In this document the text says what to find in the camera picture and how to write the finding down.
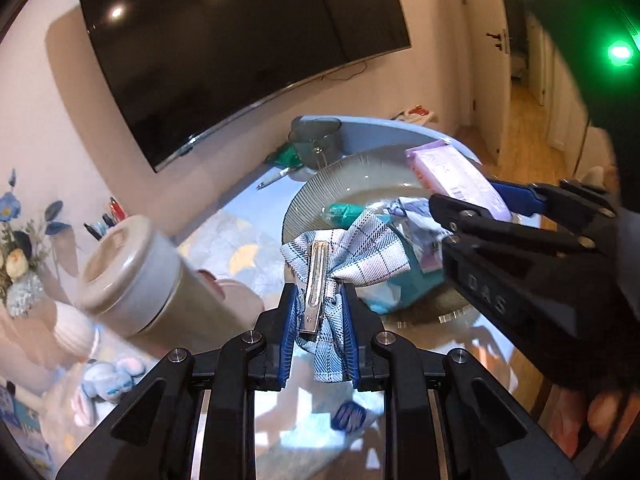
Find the plaid cloth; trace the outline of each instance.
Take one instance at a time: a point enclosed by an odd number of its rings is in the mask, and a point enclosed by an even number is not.
[[[344,357],[342,297],[340,282],[355,286],[374,285],[409,270],[409,262],[398,236],[372,212],[365,210],[347,231],[332,229],[301,234],[282,246],[280,252],[303,283],[294,305],[298,327],[305,310],[309,252],[314,241],[329,243],[326,292],[316,341],[296,337],[298,345],[312,354],[314,379],[321,383],[348,381]]]

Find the wall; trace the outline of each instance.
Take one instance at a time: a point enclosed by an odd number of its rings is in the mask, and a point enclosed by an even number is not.
[[[82,223],[99,218],[110,195],[176,234],[283,143],[297,115],[390,117],[420,103],[436,111],[435,128],[453,132],[468,106],[459,84],[468,64],[460,59],[462,3],[401,1],[412,49],[372,60],[349,82],[317,80],[287,92],[159,174],[146,163],[108,91],[78,0],[28,1],[0,44],[0,182],[17,168],[24,218],[39,216],[53,199],[65,201],[62,219],[74,227],[68,245],[78,253],[66,271],[50,262],[62,283],[58,298],[73,300],[74,274],[95,247]]]
[[[580,179],[594,166],[602,166],[606,169],[614,164],[615,157],[609,135],[602,128],[589,126],[575,176]]]
[[[551,40],[548,47],[553,52],[553,62],[548,66],[547,76],[552,81],[552,99],[548,119],[547,142],[564,151],[564,161],[572,171],[575,165],[573,145],[581,136],[586,124],[586,112],[573,76]]]

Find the flower arrangement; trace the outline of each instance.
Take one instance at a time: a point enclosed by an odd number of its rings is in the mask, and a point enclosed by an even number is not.
[[[51,203],[44,212],[44,221],[36,225],[33,220],[15,228],[12,222],[20,217],[22,207],[14,195],[15,170],[8,184],[10,190],[0,197],[0,301],[12,317],[26,317],[29,310],[44,293],[37,270],[49,256],[43,240],[70,227],[56,218],[63,203]]]

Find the barcode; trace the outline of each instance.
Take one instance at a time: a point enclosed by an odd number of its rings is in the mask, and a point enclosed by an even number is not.
[[[462,193],[462,191],[460,191],[460,188],[457,188],[457,187],[452,187],[451,189],[449,189],[449,196],[452,196],[453,198],[457,198],[458,200],[465,199],[465,194]]]

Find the plush bunny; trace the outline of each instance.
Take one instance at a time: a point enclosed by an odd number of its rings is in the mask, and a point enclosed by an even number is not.
[[[127,357],[115,364],[91,360],[86,366],[82,383],[71,399],[71,407],[78,426],[92,427],[96,419],[93,399],[98,397],[98,400],[117,404],[135,386],[134,378],[144,375],[145,365],[136,358]]]

